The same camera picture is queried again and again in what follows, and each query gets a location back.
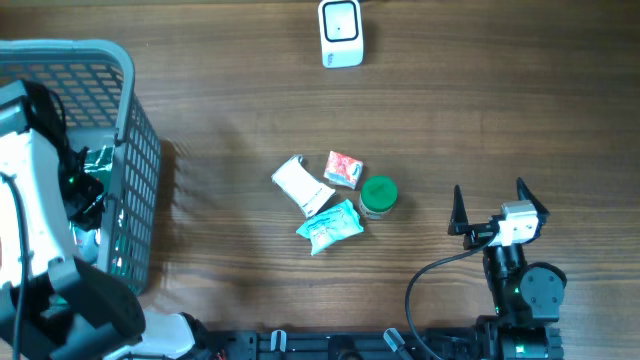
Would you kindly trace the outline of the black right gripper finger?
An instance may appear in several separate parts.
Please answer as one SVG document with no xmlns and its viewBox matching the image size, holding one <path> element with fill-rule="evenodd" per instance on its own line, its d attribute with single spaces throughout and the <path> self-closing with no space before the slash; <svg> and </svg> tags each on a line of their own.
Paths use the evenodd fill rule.
<svg viewBox="0 0 640 360">
<path fill-rule="evenodd" d="M 463 195 L 459 185 L 454 187 L 453 207 L 449 221 L 450 228 L 467 228 L 469 226 L 468 217 L 464 205 Z"/>
<path fill-rule="evenodd" d="M 548 219 L 548 209 L 533 195 L 521 177 L 518 177 L 516 180 L 516 191 L 521 201 L 528 200 L 532 203 L 540 220 Z"/>
</svg>

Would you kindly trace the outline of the green lid jar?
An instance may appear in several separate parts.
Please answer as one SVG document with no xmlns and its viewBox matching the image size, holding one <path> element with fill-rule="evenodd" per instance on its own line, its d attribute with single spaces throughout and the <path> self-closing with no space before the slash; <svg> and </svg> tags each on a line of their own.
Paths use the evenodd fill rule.
<svg viewBox="0 0 640 360">
<path fill-rule="evenodd" d="M 360 191 L 359 209 L 369 219 L 384 217 L 397 203 L 398 187 L 388 176 L 367 179 Z"/>
</svg>

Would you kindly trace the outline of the mint wet wipes pack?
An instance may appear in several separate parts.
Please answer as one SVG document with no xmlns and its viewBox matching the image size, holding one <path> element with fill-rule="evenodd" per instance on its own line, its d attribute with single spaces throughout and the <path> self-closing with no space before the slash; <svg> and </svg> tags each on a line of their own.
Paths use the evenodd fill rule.
<svg viewBox="0 0 640 360">
<path fill-rule="evenodd" d="M 298 235 L 310 242 L 312 256 L 320 254 L 339 241 L 363 232 L 360 216 L 349 199 L 315 215 L 296 230 Z"/>
</svg>

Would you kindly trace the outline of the white carton box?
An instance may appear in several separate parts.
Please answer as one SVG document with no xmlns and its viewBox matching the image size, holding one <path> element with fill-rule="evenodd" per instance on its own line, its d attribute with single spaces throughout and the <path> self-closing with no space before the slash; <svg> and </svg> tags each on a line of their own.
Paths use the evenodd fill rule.
<svg viewBox="0 0 640 360">
<path fill-rule="evenodd" d="M 271 176 L 272 182 L 292 199 L 306 218 L 315 216 L 336 191 L 303 167 L 304 157 L 294 155 Z"/>
</svg>

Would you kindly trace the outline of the green 3M gloves package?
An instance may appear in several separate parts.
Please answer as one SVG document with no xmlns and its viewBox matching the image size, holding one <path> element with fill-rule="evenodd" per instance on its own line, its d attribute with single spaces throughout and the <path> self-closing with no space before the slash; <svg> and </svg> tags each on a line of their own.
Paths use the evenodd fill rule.
<svg viewBox="0 0 640 360">
<path fill-rule="evenodd" d="M 104 192 L 109 190 L 111 182 L 113 154 L 113 147 L 103 146 L 99 150 L 91 150 L 87 153 L 84 164 L 84 170 L 102 183 Z M 101 229 L 97 227 L 83 230 L 73 222 L 70 223 L 69 229 L 82 260 L 96 267 L 101 245 Z"/>
</svg>

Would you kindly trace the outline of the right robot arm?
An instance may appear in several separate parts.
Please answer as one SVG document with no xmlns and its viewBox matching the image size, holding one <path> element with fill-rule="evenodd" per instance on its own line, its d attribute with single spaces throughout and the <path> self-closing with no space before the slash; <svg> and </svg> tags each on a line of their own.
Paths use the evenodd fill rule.
<svg viewBox="0 0 640 360">
<path fill-rule="evenodd" d="M 567 277 L 545 262 L 529 263 L 524 246 L 541 235 L 549 210 L 525 182 L 516 180 L 518 199 L 501 206 L 485 223 L 469 222 L 459 186 L 454 187 L 448 227 L 464 237 L 466 250 L 480 250 L 494 316 L 480 316 L 471 349 L 476 359 L 562 359 L 559 321 Z"/>
</svg>

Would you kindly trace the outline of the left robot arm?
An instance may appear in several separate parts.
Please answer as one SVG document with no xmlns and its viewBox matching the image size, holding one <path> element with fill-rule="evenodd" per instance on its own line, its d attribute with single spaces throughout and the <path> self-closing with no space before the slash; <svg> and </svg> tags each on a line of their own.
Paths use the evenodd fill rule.
<svg viewBox="0 0 640 360">
<path fill-rule="evenodd" d="M 143 310 L 86 262 L 72 230 L 100 227 L 104 186 L 71 147 L 61 98 L 1 89 L 1 337 L 16 359 L 220 359 L 192 316 Z"/>
</svg>

